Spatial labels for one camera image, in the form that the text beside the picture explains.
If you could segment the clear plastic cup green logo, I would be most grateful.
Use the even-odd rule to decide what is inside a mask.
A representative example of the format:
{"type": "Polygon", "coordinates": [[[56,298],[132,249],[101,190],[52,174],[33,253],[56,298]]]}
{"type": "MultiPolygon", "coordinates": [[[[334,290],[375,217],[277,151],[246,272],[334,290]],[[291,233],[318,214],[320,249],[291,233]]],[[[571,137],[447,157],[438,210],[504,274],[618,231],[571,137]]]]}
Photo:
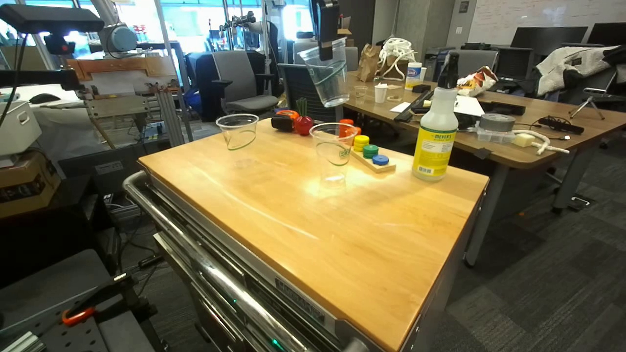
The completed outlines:
{"type": "Polygon", "coordinates": [[[348,98],[346,86],[346,41],[334,40],[299,53],[316,96],[324,108],[342,106],[348,98]]]}

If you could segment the clear plastic cup middle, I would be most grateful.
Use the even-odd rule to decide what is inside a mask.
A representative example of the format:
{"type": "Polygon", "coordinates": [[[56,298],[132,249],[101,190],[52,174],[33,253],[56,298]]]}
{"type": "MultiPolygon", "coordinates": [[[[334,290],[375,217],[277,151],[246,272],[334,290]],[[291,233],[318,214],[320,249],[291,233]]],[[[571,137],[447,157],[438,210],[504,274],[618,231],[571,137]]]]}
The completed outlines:
{"type": "Polygon", "coordinates": [[[308,129],[322,182],[342,182],[346,178],[346,167],[357,133],[357,128],[344,122],[314,124],[308,129]]]}

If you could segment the red toy pepper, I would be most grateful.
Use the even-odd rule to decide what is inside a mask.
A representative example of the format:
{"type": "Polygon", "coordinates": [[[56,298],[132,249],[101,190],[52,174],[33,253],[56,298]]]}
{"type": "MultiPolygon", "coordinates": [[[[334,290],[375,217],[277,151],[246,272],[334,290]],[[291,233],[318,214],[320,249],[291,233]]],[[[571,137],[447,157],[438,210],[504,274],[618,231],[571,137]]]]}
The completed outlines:
{"type": "Polygon", "coordinates": [[[293,131],[301,137],[307,137],[308,129],[314,126],[314,122],[308,118],[308,104],[305,98],[297,98],[295,108],[297,120],[293,122],[293,131]]]}

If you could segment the clear plastic cup left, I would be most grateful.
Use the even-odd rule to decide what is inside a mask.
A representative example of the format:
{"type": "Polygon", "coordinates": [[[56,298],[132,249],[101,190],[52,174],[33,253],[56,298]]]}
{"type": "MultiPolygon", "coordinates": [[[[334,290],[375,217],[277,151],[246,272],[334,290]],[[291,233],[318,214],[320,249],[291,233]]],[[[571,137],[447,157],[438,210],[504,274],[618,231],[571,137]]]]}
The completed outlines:
{"type": "Polygon", "coordinates": [[[258,116],[228,114],[215,120],[228,151],[240,151],[254,143],[258,116]]]}

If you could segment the white paper cup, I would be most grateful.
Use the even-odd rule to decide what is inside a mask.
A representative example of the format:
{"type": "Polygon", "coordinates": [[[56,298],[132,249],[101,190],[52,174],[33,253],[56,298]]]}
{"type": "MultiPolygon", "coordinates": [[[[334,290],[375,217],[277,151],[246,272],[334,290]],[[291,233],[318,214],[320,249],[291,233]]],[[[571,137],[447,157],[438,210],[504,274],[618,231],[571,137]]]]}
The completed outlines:
{"type": "Polygon", "coordinates": [[[387,84],[375,84],[373,88],[375,104],[383,104],[387,100],[387,90],[389,90],[387,84]]]}

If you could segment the grey office chair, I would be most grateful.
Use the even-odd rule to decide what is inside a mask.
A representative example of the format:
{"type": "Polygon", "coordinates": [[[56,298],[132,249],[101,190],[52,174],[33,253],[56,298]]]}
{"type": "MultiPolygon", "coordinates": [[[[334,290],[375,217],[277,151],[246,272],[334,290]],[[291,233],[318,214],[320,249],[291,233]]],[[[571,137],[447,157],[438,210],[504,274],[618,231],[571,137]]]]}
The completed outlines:
{"type": "Polygon", "coordinates": [[[226,114],[256,114],[277,104],[277,98],[258,90],[260,77],[252,71],[244,51],[218,51],[213,65],[222,83],[222,110],[226,114]]]}

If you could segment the white yellow spray bottle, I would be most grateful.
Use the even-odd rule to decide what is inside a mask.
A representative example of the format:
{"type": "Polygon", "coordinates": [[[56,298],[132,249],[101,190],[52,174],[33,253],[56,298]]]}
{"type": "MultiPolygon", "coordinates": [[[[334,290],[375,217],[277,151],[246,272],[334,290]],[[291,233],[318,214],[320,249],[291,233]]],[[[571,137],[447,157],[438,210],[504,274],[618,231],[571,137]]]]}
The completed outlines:
{"type": "Polygon", "coordinates": [[[453,104],[451,88],[436,88],[430,110],[420,118],[412,159],[412,174],[420,180],[440,180],[445,174],[457,131],[453,104]]]}

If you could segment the brown office desk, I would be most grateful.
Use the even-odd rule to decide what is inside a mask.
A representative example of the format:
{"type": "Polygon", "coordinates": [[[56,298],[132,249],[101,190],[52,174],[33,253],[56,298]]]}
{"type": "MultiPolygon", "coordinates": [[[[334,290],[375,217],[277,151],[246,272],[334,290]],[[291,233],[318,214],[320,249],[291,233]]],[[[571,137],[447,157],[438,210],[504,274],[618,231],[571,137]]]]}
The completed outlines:
{"type": "Polygon", "coordinates": [[[479,259],[510,171],[535,171],[561,155],[569,155],[571,163],[551,204],[553,212],[561,212],[575,196],[576,184],[592,159],[592,149],[626,126],[623,114],[608,110],[600,110],[598,118],[584,112],[580,118],[569,120],[569,104],[494,92],[481,96],[481,102],[512,104],[522,108],[524,114],[512,120],[508,131],[492,129],[492,120],[481,116],[455,135],[455,151],[492,165],[488,184],[485,186],[485,200],[463,255],[467,266],[473,266],[479,259]]]}

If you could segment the cardboard box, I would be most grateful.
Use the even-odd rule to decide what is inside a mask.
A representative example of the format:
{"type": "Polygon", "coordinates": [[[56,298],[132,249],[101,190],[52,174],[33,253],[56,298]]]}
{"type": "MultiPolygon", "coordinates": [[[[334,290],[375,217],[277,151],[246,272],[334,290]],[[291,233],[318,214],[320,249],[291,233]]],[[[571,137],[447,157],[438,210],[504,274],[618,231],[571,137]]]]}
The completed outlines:
{"type": "Polygon", "coordinates": [[[0,171],[0,219],[46,208],[58,184],[56,169],[42,153],[23,153],[0,171]]]}

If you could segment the orange handled clamp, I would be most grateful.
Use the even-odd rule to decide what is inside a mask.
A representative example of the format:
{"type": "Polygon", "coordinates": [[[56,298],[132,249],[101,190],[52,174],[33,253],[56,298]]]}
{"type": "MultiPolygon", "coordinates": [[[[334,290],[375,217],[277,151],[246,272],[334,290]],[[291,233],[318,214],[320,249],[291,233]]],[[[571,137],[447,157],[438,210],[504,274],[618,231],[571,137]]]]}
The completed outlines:
{"type": "Polygon", "coordinates": [[[80,323],[83,323],[85,319],[93,317],[93,313],[95,313],[93,307],[85,307],[85,309],[82,309],[82,311],[78,311],[78,313],[64,311],[64,313],[60,315],[60,323],[62,323],[64,327],[74,327],[74,325],[80,325],[80,323]]]}

